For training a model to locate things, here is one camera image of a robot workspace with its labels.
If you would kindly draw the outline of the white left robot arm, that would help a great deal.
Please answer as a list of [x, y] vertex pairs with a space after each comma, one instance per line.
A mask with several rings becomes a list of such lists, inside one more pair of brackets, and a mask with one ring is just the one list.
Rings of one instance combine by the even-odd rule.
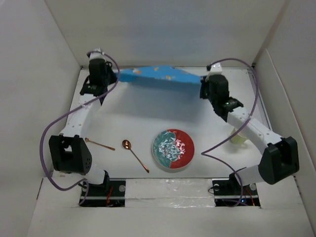
[[56, 171], [81, 175], [98, 195], [104, 196], [110, 191], [107, 173], [93, 163], [85, 139], [88, 127], [111, 90], [110, 85], [118, 79], [102, 49], [96, 48], [87, 56], [89, 75], [79, 92], [78, 109], [68, 116], [69, 121], [59, 135], [52, 135], [48, 143]]

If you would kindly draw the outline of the red and teal plate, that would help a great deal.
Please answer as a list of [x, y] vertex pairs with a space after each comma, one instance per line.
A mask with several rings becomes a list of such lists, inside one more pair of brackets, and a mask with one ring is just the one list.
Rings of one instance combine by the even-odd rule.
[[154, 138], [151, 150], [158, 165], [170, 172], [186, 169], [195, 155], [191, 136], [174, 128], [161, 131]]

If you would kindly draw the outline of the blue patterned cloth napkin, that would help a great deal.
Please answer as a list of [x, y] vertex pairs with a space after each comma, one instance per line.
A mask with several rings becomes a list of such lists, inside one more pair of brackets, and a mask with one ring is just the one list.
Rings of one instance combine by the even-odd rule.
[[154, 82], [200, 83], [201, 76], [170, 65], [145, 66], [121, 69], [119, 81], [133, 84], [153, 84]]

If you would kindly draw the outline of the copper fork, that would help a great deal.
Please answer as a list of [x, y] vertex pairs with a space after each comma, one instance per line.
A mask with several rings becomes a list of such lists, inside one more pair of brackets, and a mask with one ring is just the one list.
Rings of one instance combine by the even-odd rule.
[[115, 149], [115, 148], [113, 148], [113, 147], [110, 147], [110, 146], [106, 146], [106, 145], [103, 145], [103, 144], [97, 143], [97, 142], [92, 141], [92, 140], [90, 140], [90, 139], [88, 139], [88, 138], [85, 138], [85, 141], [86, 141], [86, 142], [88, 142], [88, 143], [92, 143], [92, 144], [95, 144], [95, 145], [101, 146], [101, 147], [103, 147], [103, 148], [109, 149], [109, 150], [111, 150], [111, 151], [115, 151], [115, 150], [116, 150], [116, 149]]

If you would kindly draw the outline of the copper spoon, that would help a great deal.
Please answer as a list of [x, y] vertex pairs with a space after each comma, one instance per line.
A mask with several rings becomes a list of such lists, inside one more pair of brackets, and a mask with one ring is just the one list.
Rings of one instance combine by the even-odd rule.
[[142, 167], [145, 169], [147, 173], [150, 173], [150, 170], [145, 166], [145, 164], [138, 158], [138, 156], [133, 152], [131, 143], [128, 140], [122, 141], [122, 146], [126, 149], [131, 151], [131, 153], [135, 156], [135, 158], [138, 160], [138, 162], [142, 165]]

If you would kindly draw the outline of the pale yellow paper cup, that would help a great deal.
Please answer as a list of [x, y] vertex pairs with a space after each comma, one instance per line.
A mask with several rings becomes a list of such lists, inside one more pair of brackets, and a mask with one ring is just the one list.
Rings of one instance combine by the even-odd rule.
[[233, 144], [243, 144], [247, 140], [248, 138], [242, 132], [239, 132], [238, 134], [230, 138], [230, 142]]

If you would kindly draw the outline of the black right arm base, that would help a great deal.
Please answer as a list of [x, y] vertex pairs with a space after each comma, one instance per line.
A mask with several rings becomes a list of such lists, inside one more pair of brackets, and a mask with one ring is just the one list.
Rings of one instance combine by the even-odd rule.
[[214, 178], [208, 192], [214, 195], [216, 207], [261, 206], [255, 183], [241, 188], [236, 178]]

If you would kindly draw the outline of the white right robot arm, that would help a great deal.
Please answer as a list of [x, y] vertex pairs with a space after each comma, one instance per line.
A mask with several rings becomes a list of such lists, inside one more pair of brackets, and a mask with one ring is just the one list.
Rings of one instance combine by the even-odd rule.
[[298, 172], [296, 140], [274, 133], [254, 118], [253, 112], [248, 112], [239, 100], [230, 96], [229, 83], [222, 74], [220, 63], [216, 61], [206, 67], [208, 75], [201, 80], [200, 98], [208, 99], [215, 114], [236, 129], [231, 137], [243, 133], [262, 155], [258, 165], [230, 174], [230, 192], [238, 195], [246, 189], [246, 185], [252, 183], [266, 182], [273, 185]]

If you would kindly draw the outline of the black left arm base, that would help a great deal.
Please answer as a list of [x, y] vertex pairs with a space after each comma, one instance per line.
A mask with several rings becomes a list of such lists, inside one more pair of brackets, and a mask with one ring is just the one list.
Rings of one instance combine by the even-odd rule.
[[89, 185], [82, 207], [125, 207], [126, 180], [110, 180], [105, 189]]

